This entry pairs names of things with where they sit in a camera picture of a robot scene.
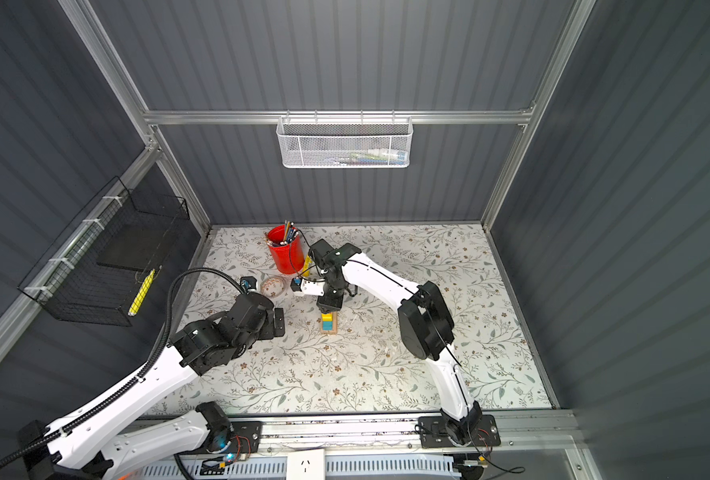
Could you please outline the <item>natural wood block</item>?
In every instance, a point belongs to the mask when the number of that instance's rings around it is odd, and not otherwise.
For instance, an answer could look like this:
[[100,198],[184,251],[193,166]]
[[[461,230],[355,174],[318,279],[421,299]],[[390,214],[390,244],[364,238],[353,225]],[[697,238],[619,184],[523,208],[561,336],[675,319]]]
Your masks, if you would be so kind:
[[323,316],[320,322],[322,334],[335,335],[338,331],[338,321],[332,316]]

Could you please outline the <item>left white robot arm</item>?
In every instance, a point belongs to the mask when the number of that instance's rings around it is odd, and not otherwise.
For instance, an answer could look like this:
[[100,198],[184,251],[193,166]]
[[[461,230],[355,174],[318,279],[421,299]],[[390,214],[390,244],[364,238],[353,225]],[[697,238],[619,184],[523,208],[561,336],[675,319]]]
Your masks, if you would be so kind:
[[122,479],[166,457],[203,450],[234,462],[257,442],[239,434],[214,401],[131,433],[126,427],[168,394],[225,366],[259,341],[285,334],[282,309],[257,292],[252,277],[240,280],[233,306],[187,324],[155,347],[122,381],[49,424],[34,421],[18,434],[31,479]]

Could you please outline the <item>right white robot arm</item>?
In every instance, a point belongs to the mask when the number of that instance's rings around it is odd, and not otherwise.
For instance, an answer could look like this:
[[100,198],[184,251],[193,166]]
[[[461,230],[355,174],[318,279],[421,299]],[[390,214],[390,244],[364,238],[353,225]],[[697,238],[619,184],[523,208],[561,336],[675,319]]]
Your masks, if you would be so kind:
[[397,315],[403,345],[428,365],[448,436],[457,445],[469,444],[482,409],[454,353],[454,320],[439,287],[431,281],[418,284],[404,279],[351,243],[334,248],[319,240],[309,254],[319,277],[297,276],[291,281],[292,291],[315,296],[323,314],[340,311],[344,296],[355,296],[361,290],[390,307]]

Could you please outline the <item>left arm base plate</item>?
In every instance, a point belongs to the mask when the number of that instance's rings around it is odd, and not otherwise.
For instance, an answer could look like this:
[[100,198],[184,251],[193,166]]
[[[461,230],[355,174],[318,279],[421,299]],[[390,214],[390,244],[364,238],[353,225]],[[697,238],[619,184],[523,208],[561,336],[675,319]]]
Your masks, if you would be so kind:
[[230,429],[208,429],[205,441],[198,448],[185,450],[184,454],[249,455],[258,450],[263,423],[259,421],[232,422]]

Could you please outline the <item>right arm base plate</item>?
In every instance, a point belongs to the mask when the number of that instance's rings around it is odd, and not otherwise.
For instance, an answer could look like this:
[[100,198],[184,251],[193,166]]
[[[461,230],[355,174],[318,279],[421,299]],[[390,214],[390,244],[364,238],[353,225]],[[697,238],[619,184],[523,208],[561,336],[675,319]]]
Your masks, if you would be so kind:
[[453,426],[443,416],[422,416],[414,426],[425,449],[476,447],[488,449],[501,445],[499,429],[492,415],[482,415],[470,427]]

